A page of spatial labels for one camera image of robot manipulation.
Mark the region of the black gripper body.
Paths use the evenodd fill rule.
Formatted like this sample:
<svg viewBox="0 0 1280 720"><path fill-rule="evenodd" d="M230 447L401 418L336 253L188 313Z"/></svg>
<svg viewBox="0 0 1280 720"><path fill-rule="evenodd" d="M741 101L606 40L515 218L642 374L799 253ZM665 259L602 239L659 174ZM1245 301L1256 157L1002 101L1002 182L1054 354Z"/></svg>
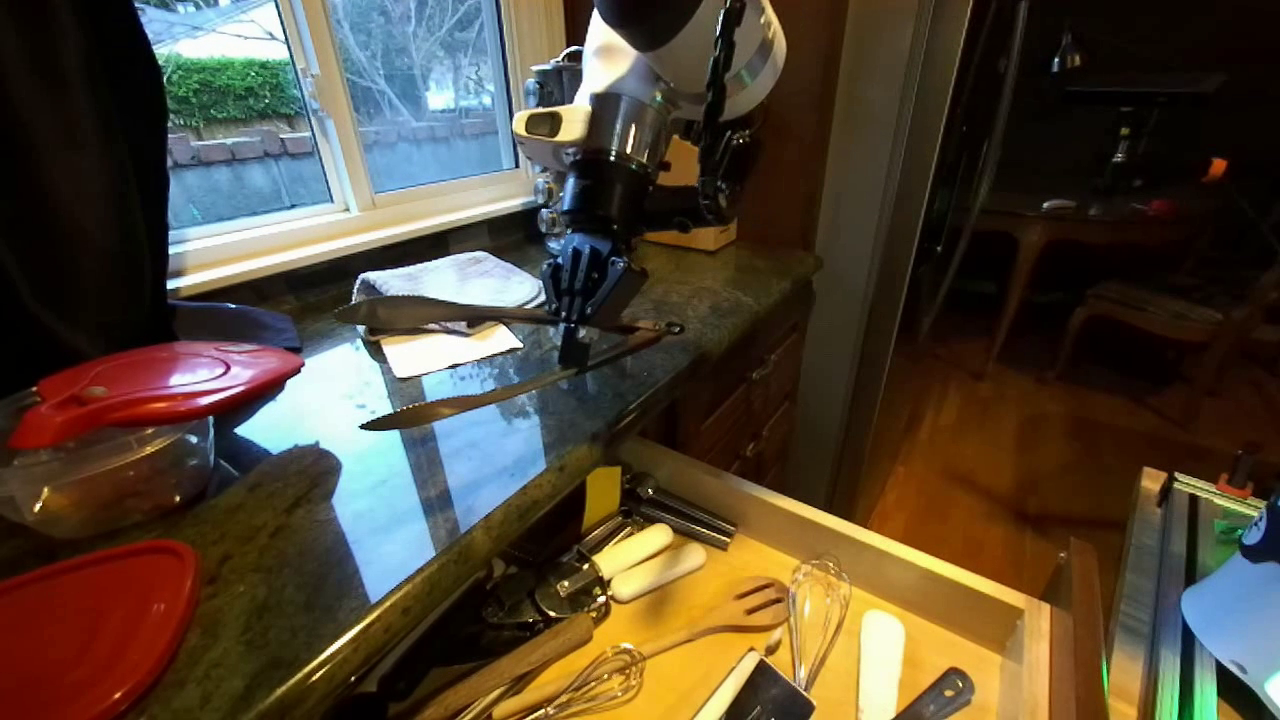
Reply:
<svg viewBox="0 0 1280 720"><path fill-rule="evenodd" d="M701 187L665 182L674 119L659 91L586 91L571 105L521 109L512 133L539 172L539 230L552 253L571 239L629 246L642 230L701 224Z"/></svg>

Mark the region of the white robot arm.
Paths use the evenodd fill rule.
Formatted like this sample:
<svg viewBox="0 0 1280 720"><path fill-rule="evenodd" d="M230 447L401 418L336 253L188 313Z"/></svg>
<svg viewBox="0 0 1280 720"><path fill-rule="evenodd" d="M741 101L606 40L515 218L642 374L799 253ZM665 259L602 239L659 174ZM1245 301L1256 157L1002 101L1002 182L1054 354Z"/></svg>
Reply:
<svg viewBox="0 0 1280 720"><path fill-rule="evenodd" d="M545 187L564 366L641 283L642 230L732 218L741 146L783 63L771 0L591 0L584 40L530 66L512 134Z"/></svg>

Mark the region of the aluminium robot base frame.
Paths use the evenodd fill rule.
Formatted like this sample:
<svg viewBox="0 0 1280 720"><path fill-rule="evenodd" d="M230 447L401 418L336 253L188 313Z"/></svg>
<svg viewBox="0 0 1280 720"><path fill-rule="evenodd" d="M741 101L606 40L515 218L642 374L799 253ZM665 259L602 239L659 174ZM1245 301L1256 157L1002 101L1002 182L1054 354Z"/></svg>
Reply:
<svg viewBox="0 0 1280 720"><path fill-rule="evenodd" d="M1144 466L1107 641L1110 720L1280 720L1275 505Z"/></svg>

